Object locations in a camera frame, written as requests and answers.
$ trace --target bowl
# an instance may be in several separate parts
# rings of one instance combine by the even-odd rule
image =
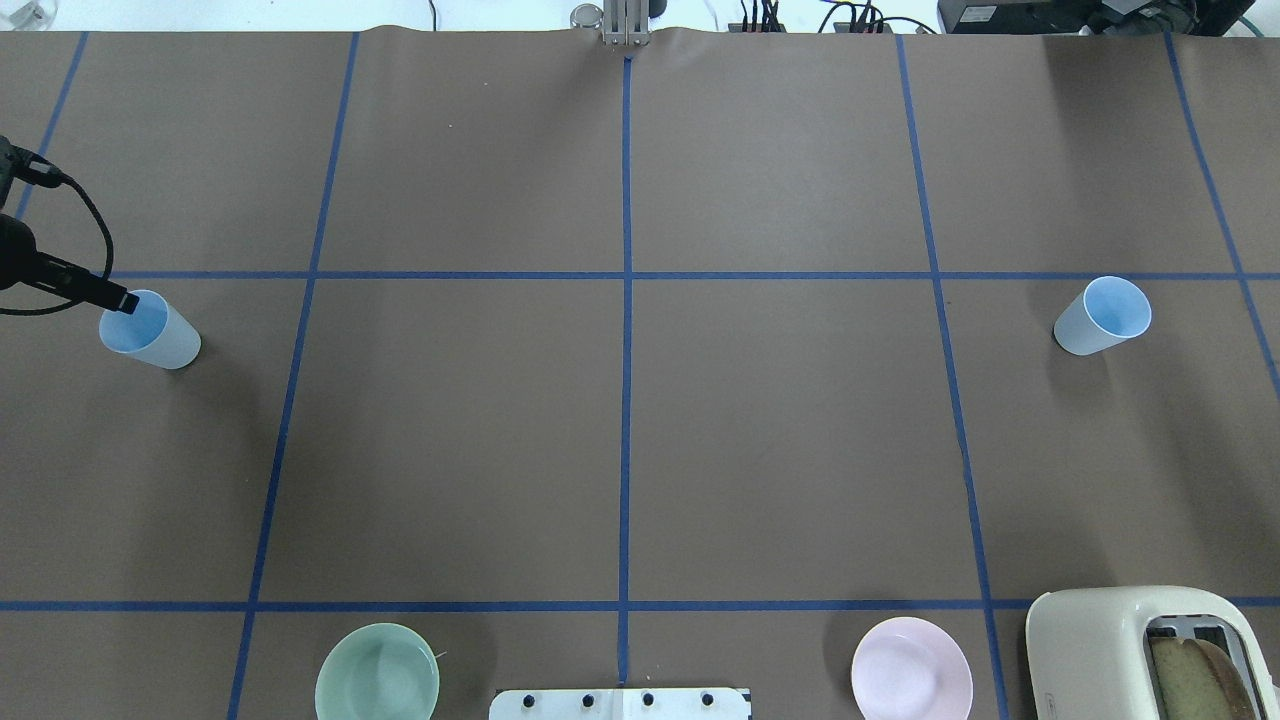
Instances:
[[[316,678],[319,720],[428,720],[440,693],[435,653],[394,623],[366,625],[329,651]]]
[[[960,646],[919,618],[872,628],[854,652],[850,680],[867,720],[965,720],[973,706],[973,674]]]

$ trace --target wire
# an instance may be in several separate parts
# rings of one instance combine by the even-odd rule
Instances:
[[[881,19],[879,19],[881,24],[883,24],[883,23],[887,23],[887,22],[890,22],[890,20],[906,20],[906,22],[909,22],[909,23],[915,23],[915,24],[918,24],[918,26],[923,27],[923,28],[924,28],[924,31],[925,31],[925,32],[928,32],[929,35],[937,35],[937,32],[936,32],[936,31],[934,31],[934,29],[933,29],[932,27],[929,27],[929,26],[927,26],[927,24],[922,23],[920,20],[918,20],[918,19],[915,19],[915,18],[905,18],[905,17],[902,17],[902,15],[893,15],[893,17],[891,17],[891,18],[881,18]]]
[[[70,186],[70,188],[76,191],[76,195],[79,195],[81,201],[84,202],[86,208],[88,208],[90,215],[93,215],[93,222],[97,223],[97,229],[102,232],[102,243],[106,246],[106,261],[102,263],[102,279],[105,281],[111,277],[111,266],[115,264],[115,242],[111,240],[111,231],[106,229],[106,220],[102,219],[102,214],[97,211],[97,205],[93,205],[93,201],[90,200],[88,193],[84,192],[84,188],[81,187],[81,184],[76,182],[76,179],[72,178],[70,176],[67,174],[61,176],[61,181],[63,184]],[[23,310],[18,307],[0,307],[0,315],[24,315],[24,316],[52,315],[54,313],[61,313],[68,307],[74,307],[81,302],[83,301],[68,300],[61,305],[37,307],[35,310]]]
[[[1253,20],[1251,20],[1249,18],[1242,15],[1239,22],[1242,26],[1249,28],[1249,32],[1252,32],[1253,35],[1258,37],[1266,37],[1265,35],[1262,35],[1262,31],[1258,29],[1258,26],[1253,24]]]
[[[861,8],[861,5],[854,5],[852,3],[832,3],[831,9],[827,10],[827,17],[822,18],[822,24],[818,26],[819,33],[827,29],[827,20],[829,20],[831,15],[835,15],[836,10],[841,8],[849,8],[849,22],[852,23],[854,20],[858,19],[858,8]]]
[[[712,6],[712,0],[703,0],[703,6],[707,8],[707,12],[712,17],[712,23],[716,26],[716,32],[719,32],[721,28],[719,15],[716,13],[716,8]]]

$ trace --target green bowl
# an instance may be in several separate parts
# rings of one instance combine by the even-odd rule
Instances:
[[[435,653],[404,625],[366,625],[329,651],[316,678],[319,720],[428,720],[440,694]]]

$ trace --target grid line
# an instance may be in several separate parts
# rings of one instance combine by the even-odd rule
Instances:
[[[67,76],[46,126],[45,135],[40,145],[40,154],[47,152],[52,140],[58,120],[69,95],[74,76],[87,46],[90,33],[81,33]],[[233,612],[244,614],[244,626],[242,630],[241,646],[237,657],[236,675],[233,679],[232,697],[228,706],[228,719],[234,720],[238,715],[239,697],[243,689],[244,673],[248,660],[248,650],[252,641],[253,620],[257,614],[306,614],[306,612],[422,612],[422,614],[460,614],[460,612],[616,612],[618,618],[618,683],[627,682],[628,671],[628,614],[630,612],[836,612],[836,611],[910,611],[910,610],[982,610],[987,625],[987,635],[991,652],[992,670],[996,683],[996,697],[1002,720],[1007,720],[1009,708],[1004,687],[1004,667],[998,651],[998,639],[995,626],[995,610],[1027,610],[1032,605],[1029,598],[993,598],[991,596],[989,579],[986,565],[986,553],[982,541],[982,525],[978,512],[977,493],[973,480],[972,462],[966,441],[964,413],[961,406],[955,357],[950,340],[950,327],[943,297],[943,281],[1036,281],[1036,279],[1092,279],[1100,274],[1116,274],[1139,281],[1207,281],[1207,282],[1238,282],[1249,311],[1254,332],[1267,364],[1267,369],[1280,397],[1280,375],[1271,355],[1270,343],[1263,331],[1260,314],[1253,302],[1249,282],[1280,281],[1280,273],[1247,273],[1244,272],[1239,251],[1236,249],[1226,214],[1221,205],[1221,199],[1203,147],[1196,128],[1190,104],[1183,82],[1176,50],[1169,33],[1165,35],[1165,44],[1169,63],[1174,74],[1175,86],[1181,104],[1184,119],[1187,122],[1192,146],[1203,174],[1210,199],[1213,204],[1215,215],[1219,220],[1228,252],[1231,258],[1234,272],[1231,273],[1124,273],[1124,272],[946,272],[938,266],[937,247],[934,242],[932,213],[928,204],[928,192],[922,161],[918,127],[915,122],[914,102],[910,88],[910,76],[905,47],[901,37],[896,37],[899,70],[901,76],[904,106],[908,119],[908,131],[915,169],[918,200],[920,205],[924,238],[929,258],[929,270],[927,272],[874,272],[874,270],[791,270],[791,272],[636,272],[632,259],[632,228],[631,228],[631,72],[632,58],[623,59],[623,87],[622,87],[622,236],[623,236],[623,270],[622,272],[470,272],[470,270],[320,270],[320,255],[324,242],[324,232],[328,219],[329,201],[333,191],[334,174],[343,135],[347,104],[357,56],[360,33],[352,33],[348,49],[346,76],[342,96],[338,108],[338,117],[334,128],[333,143],[330,147],[329,165],[325,177],[324,192],[316,220],[315,240],[311,249],[311,258],[306,270],[120,270],[114,274],[116,278],[132,279],[298,279],[306,281],[302,309],[298,319],[297,336],[291,363],[289,379],[285,392],[284,407],[282,410],[279,436],[273,459],[271,477],[268,487],[268,497],[264,505],[262,524],[260,528],[259,546],[255,555],[253,575],[251,579],[248,600],[244,602],[219,602],[219,601],[0,601],[0,611],[5,612]],[[28,186],[22,196],[17,215],[20,218],[27,208],[32,188]],[[623,364],[622,364],[622,418],[621,418],[621,447],[620,447],[620,543],[618,543],[618,600],[617,601],[435,601],[435,602],[397,602],[397,601],[338,601],[338,602],[264,602],[260,601],[262,571],[265,568],[266,548],[270,538],[271,520],[274,516],[275,497],[279,487],[280,471],[283,466],[284,447],[288,438],[288,428],[292,415],[293,398],[296,395],[298,373],[301,368],[302,350],[306,338],[306,329],[310,319],[311,301],[315,284],[323,279],[474,279],[474,281],[620,281],[623,286]],[[960,446],[965,489],[969,503],[970,529],[980,598],[933,598],[933,600],[719,600],[719,601],[631,601],[630,600],[630,423],[631,423],[631,348],[634,324],[634,282],[673,282],[673,281],[928,281],[933,286],[934,304],[938,316],[940,334],[947,368],[948,389],[951,395],[952,415],[956,425],[956,441]],[[1240,607],[1280,607],[1280,596],[1244,596],[1228,598]]]
[[[356,54],[360,50],[360,33],[351,33],[347,50],[347,70],[342,82],[342,96],[338,100],[338,118],[334,122],[333,142],[329,147],[329,167],[325,170],[324,192],[320,197],[320,210],[316,218],[316,234],[311,245],[310,272],[320,268],[320,252],[324,250],[324,231],[329,218],[329,197],[333,193],[333,178],[338,170],[338,154],[342,151],[342,131],[347,119],[347,101],[351,99],[351,81],[356,69]],[[248,607],[244,610],[244,626],[241,630],[239,652],[236,659],[236,674],[232,678],[230,701],[227,706],[227,720],[239,715],[241,693],[244,689],[244,673],[248,666],[248,650],[253,641],[253,621],[259,593],[262,589],[262,570],[266,566],[266,547],[271,538],[271,520],[275,516],[275,497],[280,487],[280,470],[284,465],[284,450],[289,439],[289,421],[293,415],[293,400],[297,395],[298,372],[302,366],[302,350],[307,338],[307,324],[311,319],[311,301],[315,296],[316,278],[307,278],[302,293],[302,310],[298,314],[298,331],[293,342],[293,360],[289,364],[289,379],[284,391],[284,407],[280,411],[280,430],[275,441],[275,456],[271,461],[271,477],[266,487],[266,501],[262,503],[262,524],[259,530],[257,552],[253,560],[253,577],[250,582]]]
[[[1235,596],[1236,607],[1280,609],[1280,596]],[[1033,598],[881,598],[881,600],[634,600],[628,612],[876,612],[924,610],[1027,610]],[[248,602],[182,600],[12,600],[0,601],[0,612],[207,612],[241,614]],[[511,600],[511,601],[259,601],[256,614],[401,612],[401,614],[506,614],[506,612],[618,612],[612,600]]]
[[[1129,273],[1124,270],[115,270],[113,279],[187,281],[1280,281],[1280,273]]]
[[[63,78],[63,87],[58,91],[58,101],[54,102],[54,110],[49,114],[49,124],[45,126],[45,136],[40,138],[40,149],[36,150],[37,155],[49,152],[49,145],[54,141],[54,129],[58,128],[58,120],[63,117],[63,108],[67,105],[67,96],[72,91],[72,81],[76,79],[76,72],[79,70],[79,61],[84,56],[86,45],[88,45],[87,31],[82,32],[79,40],[76,42],[72,61],[67,65],[67,77]],[[31,202],[33,190],[36,190],[33,184],[27,184],[22,188],[22,197],[18,200],[18,211],[13,215],[15,219],[20,220],[27,214],[27,204]]]
[[[1258,347],[1262,350],[1262,361],[1266,363],[1267,374],[1271,377],[1271,388],[1275,391],[1276,397],[1280,398],[1280,373],[1276,372],[1275,359],[1271,355],[1271,343],[1267,342],[1267,333],[1262,328],[1262,318],[1253,304],[1253,291],[1249,290],[1249,279],[1244,274],[1244,264],[1240,261],[1240,251],[1235,246],[1235,238],[1231,236],[1231,225],[1226,222],[1222,199],[1217,193],[1217,183],[1213,182],[1213,173],[1208,169],[1208,158],[1204,156],[1204,147],[1201,145],[1199,132],[1196,129],[1196,118],[1192,115],[1192,105],[1187,99],[1187,86],[1183,83],[1183,69],[1178,63],[1178,50],[1174,47],[1174,37],[1169,32],[1165,32],[1165,50],[1169,54],[1169,69],[1174,73],[1178,101],[1183,106],[1183,119],[1187,120],[1187,133],[1190,136],[1196,160],[1199,163],[1201,174],[1204,176],[1204,187],[1208,190],[1210,201],[1213,204],[1213,215],[1217,218],[1217,225],[1222,231],[1226,252],[1231,256],[1231,266],[1235,268],[1235,277],[1240,283],[1240,295],[1244,297],[1244,306],[1249,311],[1249,322],[1253,323],[1253,332],[1257,334]]]
[[[982,612],[987,623],[987,648],[991,655],[991,673],[996,685],[996,706],[1001,720],[1009,720],[1009,701],[1005,697],[1005,671],[1000,660],[1000,639],[996,632],[996,612],[991,607],[991,580],[987,575],[987,552],[982,541],[982,519],[978,512],[978,493],[973,484],[973,464],[969,460],[969,438],[964,425],[964,406],[960,402],[960,383],[956,377],[955,354],[951,348],[951,328],[947,323],[946,297],[942,293],[942,277],[938,272],[938,251],[933,238],[933,214],[929,211],[929,191],[924,182],[924,161],[920,156],[920,137],[915,124],[915,104],[911,100],[911,74],[906,64],[906,47],[902,36],[895,35],[897,46],[897,69],[902,78],[902,104],[906,110],[906,131],[911,141],[911,163],[915,165],[915,190],[920,201],[920,222],[924,227],[924,245],[929,254],[929,272],[933,275],[933,304],[938,315],[938,332],[942,336],[942,357],[947,368],[947,386],[951,393],[951,415],[956,429],[956,443],[960,446],[960,461],[964,470],[965,495],[969,502],[969,530],[973,538],[973,556],[978,570],[978,588],[982,592]]]
[[[622,60],[622,428],[618,489],[618,687],[627,684],[631,660],[631,56]]]

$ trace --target cup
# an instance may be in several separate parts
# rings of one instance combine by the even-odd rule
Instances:
[[[1093,355],[1151,327],[1151,302],[1138,286],[1103,275],[1084,287],[1053,323],[1053,338],[1073,355]]]
[[[200,333],[164,297],[136,290],[138,306],[132,315],[104,310],[97,322],[102,345],[127,357],[165,370],[187,366],[200,352]]]

